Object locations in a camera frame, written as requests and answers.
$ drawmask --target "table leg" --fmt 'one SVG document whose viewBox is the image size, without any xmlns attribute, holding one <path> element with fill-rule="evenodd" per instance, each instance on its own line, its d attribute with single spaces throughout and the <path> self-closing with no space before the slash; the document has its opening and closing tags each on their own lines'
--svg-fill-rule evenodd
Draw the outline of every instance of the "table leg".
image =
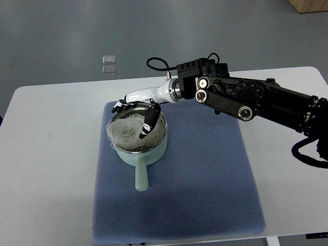
<svg viewBox="0 0 328 246">
<path fill-rule="evenodd" d="M 267 237 L 266 242 L 268 246 L 280 246 L 278 237 Z"/>
</svg>

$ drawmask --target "cardboard box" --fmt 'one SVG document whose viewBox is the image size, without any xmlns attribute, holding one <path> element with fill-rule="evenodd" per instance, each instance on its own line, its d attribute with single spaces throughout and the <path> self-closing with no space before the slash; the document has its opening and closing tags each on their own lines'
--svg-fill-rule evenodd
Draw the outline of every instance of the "cardboard box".
<svg viewBox="0 0 328 246">
<path fill-rule="evenodd" d="M 328 11 L 328 0 L 289 0 L 298 13 Z"/>
</svg>

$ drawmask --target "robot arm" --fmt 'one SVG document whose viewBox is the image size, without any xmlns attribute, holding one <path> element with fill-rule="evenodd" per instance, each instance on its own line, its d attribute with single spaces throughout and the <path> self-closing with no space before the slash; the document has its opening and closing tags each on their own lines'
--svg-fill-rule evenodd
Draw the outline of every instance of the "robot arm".
<svg viewBox="0 0 328 246">
<path fill-rule="evenodd" d="M 212 55 L 217 57 L 217 62 L 210 59 Z M 149 59 L 147 66 L 156 69 L 149 66 L 152 59 L 156 58 Z M 138 101 L 151 100 L 141 138 L 155 127 L 160 103 L 178 103 L 184 99 L 196 98 L 199 103 L 213 108 L 216 114 L 223 112 L 243 121 L 249 121 L 258 115 L 304 133 L 308 138 L 294 145 L 293 155 L 311 166 L 328 168 L 327 161 L 317 161 L 298 151 L 306 144 L 319 140 L 317 151 L 321 158 L 328 160 L 327 99 L 282 88 L 271 78 L 256 80 L 230 77 L 228 65 L 219 63 L 219 57 L 215 53 L 208 58 L 200 58 L 174 68 L 169 68 L 166 62 L 165 64 L 166 69 L 156 70 L 176 69 L 177 79 L 168 78 L 161 87 L 130 93 L 113 109 L 113 112 L 120 112 Z"/>
</svg>

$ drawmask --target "noodles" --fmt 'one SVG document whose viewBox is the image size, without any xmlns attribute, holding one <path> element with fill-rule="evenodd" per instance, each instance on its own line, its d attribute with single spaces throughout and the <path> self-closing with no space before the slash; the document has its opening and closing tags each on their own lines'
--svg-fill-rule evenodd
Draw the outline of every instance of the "noodles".
<svg viewBox="0 0 328 246">
<path fill-rule="evenodd" d="M 132 114 L 127 118 L 115 119 L 106 125 L 112 145 L 126 151 L 143 151 L 160 142 L 166 134 L 166 125 L 160 116 L 155 128 L 143 139 L 139 138 L 145 117 Z"/>
</svg>

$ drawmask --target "black cable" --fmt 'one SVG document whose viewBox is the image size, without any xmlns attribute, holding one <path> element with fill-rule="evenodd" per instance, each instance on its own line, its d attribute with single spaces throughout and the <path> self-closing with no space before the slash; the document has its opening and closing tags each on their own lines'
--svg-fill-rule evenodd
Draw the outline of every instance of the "black cable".
<svg viewBox="0 0 328 246">
<path fill-rule="evenodd" d="M 314 141 L 318 140 L 317 138 L 313 138 L 313 137 L 308 137 L 306 139 L 303 139 L 302 141 L 296 143 L 293 147 L 292 147 L 292 154 L 293 156 L 300 160 L 301 162 L 308 164 L 312 167 L 316 167 L 316 168 L 328 168 L 328 161 L 319 161 L 316 160 L 312 157 L 309 157 L 307 155 L 303 155 L 299 152 L 299 149 L 304 147 L 305 145 L 308 145 Z"/>
<path fill-rule="evenodd" d="M 162 63 L 165 64 L 166 68 L 155 68 L 155 67 L 149 65 L 149 62 L 150 62 L 151 60 L 159 60 L 159 61 L 161 61 Z M 176 67 L 169 67 L 169 64 L 168 64 L 164 59 L 159 58 L 159 57 L 151 57 L 151 58 L 149 58 L 149 59 L 146 61 L 146 65 L 147 65 L 147 67 L 149 67 L 149 68 L 151 68 L 151 69 L 153 69 L 153 70 L 156 70 L 156 71 L 160 71 L 160 72 L 176 70 Z"/>
<path fill-rule="evenodd" d="M 209 55 L 209 57 L 207 57 L 207 60 L 210 59 L 210 57 L 211 57 L 212 55 L 215 55 L 215 56 L 216 56 L 216 58 L 217 58 L 217 63 L 219 63 L 219 62 L 220 62 L 220 57 L 219 57 L 219 55 L 216 54 L 216 53 L 211 53 L 211 54 Z"/>
</svg>

